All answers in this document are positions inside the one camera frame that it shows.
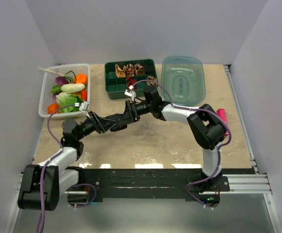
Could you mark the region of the beige rolled tie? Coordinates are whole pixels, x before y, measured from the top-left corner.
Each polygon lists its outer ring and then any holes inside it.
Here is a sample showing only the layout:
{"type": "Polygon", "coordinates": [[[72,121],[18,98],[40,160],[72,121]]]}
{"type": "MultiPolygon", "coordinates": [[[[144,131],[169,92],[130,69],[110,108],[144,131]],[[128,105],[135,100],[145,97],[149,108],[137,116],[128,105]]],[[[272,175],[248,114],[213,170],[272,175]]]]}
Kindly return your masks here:
{"type": "Polygon", "coordinates": [[[121,68],[119,64],[115,64],[115,73],[117,78],[125,78],[126,77],[126,66],[121,68]]]}

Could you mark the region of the orange toy fruit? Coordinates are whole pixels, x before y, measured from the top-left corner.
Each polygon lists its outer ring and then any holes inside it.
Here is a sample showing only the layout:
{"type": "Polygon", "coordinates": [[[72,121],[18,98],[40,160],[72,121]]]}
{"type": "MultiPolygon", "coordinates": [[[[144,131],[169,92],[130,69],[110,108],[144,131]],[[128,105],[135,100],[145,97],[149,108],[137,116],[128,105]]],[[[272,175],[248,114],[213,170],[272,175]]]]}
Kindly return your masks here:
{"type": "Polygon", "coordinates": [[[87,85],[88,77],[85,74],[78,74],[75,77],[75,83],[81,83],[81,84],[87,85]]]}
{"type": "Polygon", "coordinates": [[[47,108],[48,114],[58,114],[58,113],[60,113],[59,108],[60,107],[57,103],[53,103],[53,104],[49,105],[48,108],[47,108]]]}

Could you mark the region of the orange toy fruit upper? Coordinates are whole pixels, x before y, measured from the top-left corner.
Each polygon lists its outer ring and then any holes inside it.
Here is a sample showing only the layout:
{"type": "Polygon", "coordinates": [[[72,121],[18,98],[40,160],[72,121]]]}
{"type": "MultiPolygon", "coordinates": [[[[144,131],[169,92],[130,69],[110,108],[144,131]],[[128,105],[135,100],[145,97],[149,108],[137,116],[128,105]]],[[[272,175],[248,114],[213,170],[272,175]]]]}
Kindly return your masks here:
{"type": "Polygon", "coordinates": [[[75,77],[75,83],[81,83],[81,84],[87,85],[88,77],[85,74],[78,74],[75,77]]]}

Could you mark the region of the clear blue plastic tub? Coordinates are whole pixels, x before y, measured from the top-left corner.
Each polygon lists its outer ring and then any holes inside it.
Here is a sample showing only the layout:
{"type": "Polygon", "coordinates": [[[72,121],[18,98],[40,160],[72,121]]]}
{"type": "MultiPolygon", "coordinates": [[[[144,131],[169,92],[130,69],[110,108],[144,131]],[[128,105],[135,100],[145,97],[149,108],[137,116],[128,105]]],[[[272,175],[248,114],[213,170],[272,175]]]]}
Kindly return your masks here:
{"type": "Polygon", "coordinates": [[[202,62],[194,57],[169,56],[163,60],[161,85],[166,101],[182,106],[195,106],[206,96],[202,62]]]}

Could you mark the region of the purple toy turnip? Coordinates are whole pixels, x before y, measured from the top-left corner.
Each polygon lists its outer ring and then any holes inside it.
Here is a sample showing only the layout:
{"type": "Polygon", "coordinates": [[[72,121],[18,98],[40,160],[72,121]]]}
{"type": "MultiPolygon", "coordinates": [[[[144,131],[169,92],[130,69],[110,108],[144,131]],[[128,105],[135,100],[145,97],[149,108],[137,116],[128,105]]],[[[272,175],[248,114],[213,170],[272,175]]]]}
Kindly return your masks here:
{"type": "Polygon", "coordinates": [[[68,84],[68,80],[64,76],[58,76],[55,78],[55,83],[62,86],[68,84]]]}

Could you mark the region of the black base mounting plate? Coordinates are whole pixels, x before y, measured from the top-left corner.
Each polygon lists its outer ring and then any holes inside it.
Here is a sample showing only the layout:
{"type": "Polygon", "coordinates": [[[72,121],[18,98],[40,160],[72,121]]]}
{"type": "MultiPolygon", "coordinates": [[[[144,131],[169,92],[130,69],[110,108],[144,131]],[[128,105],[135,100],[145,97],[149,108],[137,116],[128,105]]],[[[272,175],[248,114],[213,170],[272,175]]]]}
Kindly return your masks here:
{"type": "Polygon", "coordinates": [[[200,168],[197,169],[89,169],[70,166],[78,171],[78,183],[88,183],[96,188],[90,190],[95,202],[103,199],[185,199],[193,201],[206,192],[217,194],[228,192],[228,178],[217,178],[197,185],[188,183],[204,179],[200,168]]]}

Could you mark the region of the cream brown floral rolled tie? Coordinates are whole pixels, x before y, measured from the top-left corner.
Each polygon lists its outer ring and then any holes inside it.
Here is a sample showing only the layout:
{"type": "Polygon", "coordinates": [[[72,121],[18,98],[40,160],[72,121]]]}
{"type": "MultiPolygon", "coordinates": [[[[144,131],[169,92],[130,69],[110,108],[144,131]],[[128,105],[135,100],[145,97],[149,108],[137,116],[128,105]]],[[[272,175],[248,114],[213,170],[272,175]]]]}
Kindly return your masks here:
{"type": "Polygon", "coordinates": [[[157,78],[154,76],[147,76],[147,85],[157,86],[157,78]]]}

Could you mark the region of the green toy lettuce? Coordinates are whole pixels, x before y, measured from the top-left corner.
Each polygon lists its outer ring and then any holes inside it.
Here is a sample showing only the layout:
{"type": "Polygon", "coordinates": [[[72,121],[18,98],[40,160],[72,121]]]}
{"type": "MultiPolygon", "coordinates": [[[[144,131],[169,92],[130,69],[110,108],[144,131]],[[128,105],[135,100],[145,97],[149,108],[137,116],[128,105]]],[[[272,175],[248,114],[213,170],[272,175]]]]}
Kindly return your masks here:
{"type": "Polygon", "coordinates": [[[75,103],[82,103],[83,99],[74,94],[61,92],[56,96],[56,102],[59,105],[59,108],[61,108],[59,113],[70,113],[79,110],[79,107],[76,107],[75,103]]]}

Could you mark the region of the white plastic basket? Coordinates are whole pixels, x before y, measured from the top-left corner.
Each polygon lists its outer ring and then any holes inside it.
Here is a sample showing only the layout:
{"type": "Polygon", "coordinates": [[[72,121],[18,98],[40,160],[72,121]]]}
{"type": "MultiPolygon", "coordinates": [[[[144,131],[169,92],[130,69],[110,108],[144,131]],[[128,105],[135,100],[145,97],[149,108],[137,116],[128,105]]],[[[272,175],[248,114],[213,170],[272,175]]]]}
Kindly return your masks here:
{"type": "Polygon", "coordinates": [[[49,117],[61,108],[54,118],[80,117],[79,104],[86,101],[90,107],[90,66],[69,64],[42,69],[44,78],[40,94],[38,114],[49,117]]]}

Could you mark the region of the black orange floral tie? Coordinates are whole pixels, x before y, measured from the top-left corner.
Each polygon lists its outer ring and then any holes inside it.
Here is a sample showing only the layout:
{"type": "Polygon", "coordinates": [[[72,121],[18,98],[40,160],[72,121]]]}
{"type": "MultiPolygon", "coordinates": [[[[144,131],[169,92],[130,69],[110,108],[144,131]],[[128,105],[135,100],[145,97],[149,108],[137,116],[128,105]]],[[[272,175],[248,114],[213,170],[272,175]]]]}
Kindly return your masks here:
{"type": "Polygon", "coordinates": [[[127,127],[128,127],[127,124],[121,124],[121,123],[117,122],[112,126],[110,131],[111,132],[118,132],[118,131],[126,129],[127,127]]]}

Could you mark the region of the orange toy fruit lower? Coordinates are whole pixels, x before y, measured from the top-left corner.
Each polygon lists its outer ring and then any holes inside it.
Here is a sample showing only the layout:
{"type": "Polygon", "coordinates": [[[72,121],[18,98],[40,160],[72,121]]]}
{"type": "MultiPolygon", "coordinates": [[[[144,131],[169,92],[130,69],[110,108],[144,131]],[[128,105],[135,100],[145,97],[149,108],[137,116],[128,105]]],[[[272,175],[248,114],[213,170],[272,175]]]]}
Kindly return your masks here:
{"type": "Polygon", "coordinates": [[[53,103],[53,104],[49,105],[48,108],[47,108],[48,114],[58,114],[58,113],[60,113],[59,108],[60,107],[57,103],[53,103]]]}

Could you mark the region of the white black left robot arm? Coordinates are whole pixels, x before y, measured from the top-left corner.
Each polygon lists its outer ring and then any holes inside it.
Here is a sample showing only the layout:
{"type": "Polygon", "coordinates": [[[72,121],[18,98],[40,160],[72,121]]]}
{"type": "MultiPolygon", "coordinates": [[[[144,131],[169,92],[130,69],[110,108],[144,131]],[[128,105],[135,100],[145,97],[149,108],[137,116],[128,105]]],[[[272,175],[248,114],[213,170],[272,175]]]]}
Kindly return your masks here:
{"type": "Polygon", "coordinates": [[[100,117],[89,112],[85,121],[77,123],[67,119],[62,124],[63,137],[59,150],[47,160],[37,165],[27,165],[24,169],[17,205],[20,209],[53,211],[59,197],[67,189],[82,190],[86,178],[68,167],[83,153],[81,139],[93,132],[105,133],[117,127],[121,114],[100,117]]]}

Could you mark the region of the orange navy striped rolled tie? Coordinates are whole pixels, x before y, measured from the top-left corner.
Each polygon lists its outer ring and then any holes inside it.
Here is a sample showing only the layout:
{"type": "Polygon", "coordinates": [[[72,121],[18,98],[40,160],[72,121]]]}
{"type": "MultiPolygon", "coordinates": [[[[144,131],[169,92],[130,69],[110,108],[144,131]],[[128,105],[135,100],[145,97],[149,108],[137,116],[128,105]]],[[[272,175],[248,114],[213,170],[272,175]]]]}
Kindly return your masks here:
{"type": "Polygon", "coordinates": [[[129,88],[130,86],[132,86],[136,83],[136,78],[133,77],[133,76],[127,77],[126,83],[127,83],[127,87],[129,88]]]}

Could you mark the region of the green divided organizer box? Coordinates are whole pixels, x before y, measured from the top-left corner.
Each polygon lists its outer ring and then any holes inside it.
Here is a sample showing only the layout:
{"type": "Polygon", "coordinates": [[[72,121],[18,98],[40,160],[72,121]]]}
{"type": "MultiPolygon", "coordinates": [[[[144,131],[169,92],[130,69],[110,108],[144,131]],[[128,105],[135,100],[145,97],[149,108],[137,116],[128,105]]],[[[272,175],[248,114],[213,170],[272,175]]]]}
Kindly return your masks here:
{"type": "Polygon", "coordinates": [[[142,97],[143,88],[158,83],[156,66],[152,59],[108,62],[104,65],[105,90],[109,99],[125,99],[125,90],[135,85],[137,97],[142,97]]]}

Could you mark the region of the multicolour patterned rolled tie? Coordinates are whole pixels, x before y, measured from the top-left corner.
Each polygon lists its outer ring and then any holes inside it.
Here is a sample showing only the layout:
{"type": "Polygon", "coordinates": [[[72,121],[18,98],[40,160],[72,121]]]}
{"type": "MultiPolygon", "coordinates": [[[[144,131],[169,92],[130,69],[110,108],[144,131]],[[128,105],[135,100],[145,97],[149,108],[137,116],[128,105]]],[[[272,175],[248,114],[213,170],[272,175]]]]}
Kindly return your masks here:
{"type": "Polygon", "coordinates": [[[126,74],[126,77],[132,77],[135,76],[135,69],[133,64],[127,64],[124,66],[124,72],[126,74]]]}

